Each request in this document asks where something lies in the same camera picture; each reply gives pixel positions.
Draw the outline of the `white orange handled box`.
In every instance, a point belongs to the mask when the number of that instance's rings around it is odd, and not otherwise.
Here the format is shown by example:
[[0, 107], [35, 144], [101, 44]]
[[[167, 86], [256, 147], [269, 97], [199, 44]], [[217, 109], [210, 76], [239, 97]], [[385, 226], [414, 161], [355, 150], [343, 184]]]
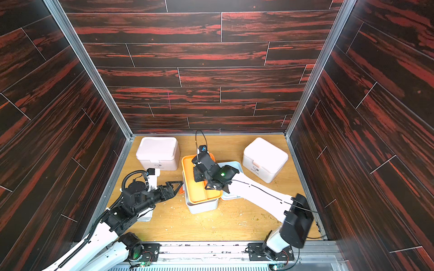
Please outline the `white orange handled box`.
[[182, 158], [183, 166], [183, 190], [185, 192], [186, 205], [191, 214], [213, 211], [218, 208], [220, 198], [224, 201], [239, 199], [240, 196], [228, 194], [220, 190], [206, 190], [206, 181], [195, 182], [192, 159], [194, 155]]

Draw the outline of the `gauze packet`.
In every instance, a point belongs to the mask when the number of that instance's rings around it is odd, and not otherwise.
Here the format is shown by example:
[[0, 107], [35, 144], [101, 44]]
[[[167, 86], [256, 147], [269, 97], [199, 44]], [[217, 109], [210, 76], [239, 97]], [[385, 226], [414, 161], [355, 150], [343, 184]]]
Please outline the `gauze packet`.
[[149, 222], [152, 218], [154, 208], [149, 208], [138, 215], [138, 222]]

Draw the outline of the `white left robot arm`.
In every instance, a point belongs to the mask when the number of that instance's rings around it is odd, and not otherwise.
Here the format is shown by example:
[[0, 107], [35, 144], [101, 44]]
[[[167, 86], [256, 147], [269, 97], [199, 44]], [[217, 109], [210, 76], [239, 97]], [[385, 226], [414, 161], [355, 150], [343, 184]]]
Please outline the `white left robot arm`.
[[128, 229], [153, 211], [158, 203], [174, 198], [183, 181], [151, 187], [159, 169], [136, 170], [122, 181], [121, 194], [93, 223], [88, 235], [47, 267], [49, 271], [103, 271], [142, 255], [142, 241]]

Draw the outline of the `white pink first aid box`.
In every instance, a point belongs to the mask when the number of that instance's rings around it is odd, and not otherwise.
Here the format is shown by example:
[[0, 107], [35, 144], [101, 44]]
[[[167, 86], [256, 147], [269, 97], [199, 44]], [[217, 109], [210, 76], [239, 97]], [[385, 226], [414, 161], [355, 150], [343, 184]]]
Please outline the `white pink first aid box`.
[[282, 170], [288, 158], [285, 151], [258, 137], [244, 149], [243, 166], [269, 184]]

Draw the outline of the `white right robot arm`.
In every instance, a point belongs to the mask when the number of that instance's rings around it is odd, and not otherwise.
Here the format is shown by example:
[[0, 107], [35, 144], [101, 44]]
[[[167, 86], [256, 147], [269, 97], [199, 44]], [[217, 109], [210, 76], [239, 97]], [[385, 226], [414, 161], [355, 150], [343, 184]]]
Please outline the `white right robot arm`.
[[281, 222], [281, 226], [266, 238], [265, 250], [278, 254], [288, 246], [304, 247], [314, 220], [306, 197], [301, 194], [290, 196], [276, 192], [253, 181], [232, 166], [221, 167], [208, 152], [200, 152], [194, 156], [192, 163], [193, 171], [207, 182], [207, 188], [242, 197]]

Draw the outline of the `pink medicine chest box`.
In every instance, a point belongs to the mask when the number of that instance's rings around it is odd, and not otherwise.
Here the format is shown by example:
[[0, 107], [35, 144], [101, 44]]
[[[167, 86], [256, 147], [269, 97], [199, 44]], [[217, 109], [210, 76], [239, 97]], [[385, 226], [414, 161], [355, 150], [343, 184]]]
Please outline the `pink medicine chest box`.
[[144, 169], [176, 171], [180, 160], [178, 141], [175, 137], [144, 137], [139, 144], [136, 158]]

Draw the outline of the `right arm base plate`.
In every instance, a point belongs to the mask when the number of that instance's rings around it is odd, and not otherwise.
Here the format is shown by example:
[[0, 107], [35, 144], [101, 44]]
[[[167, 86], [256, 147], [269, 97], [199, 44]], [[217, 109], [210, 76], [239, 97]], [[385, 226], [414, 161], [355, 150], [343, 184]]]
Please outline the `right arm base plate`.
[[250, 261], [293, 261], [295, 256], [291, 246], [283, 249], [282, 252], [274, 252], [264, 242], [248, 243], [245, 252], [249, 255]]

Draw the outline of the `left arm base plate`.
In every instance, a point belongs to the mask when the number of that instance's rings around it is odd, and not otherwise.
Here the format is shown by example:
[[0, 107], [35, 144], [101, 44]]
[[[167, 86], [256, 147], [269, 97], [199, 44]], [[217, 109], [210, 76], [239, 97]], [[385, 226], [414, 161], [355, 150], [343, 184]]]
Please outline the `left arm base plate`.
[[142, 243], [141, 256], [139, 262], [156, 262], [160, 254], [160, 243]]

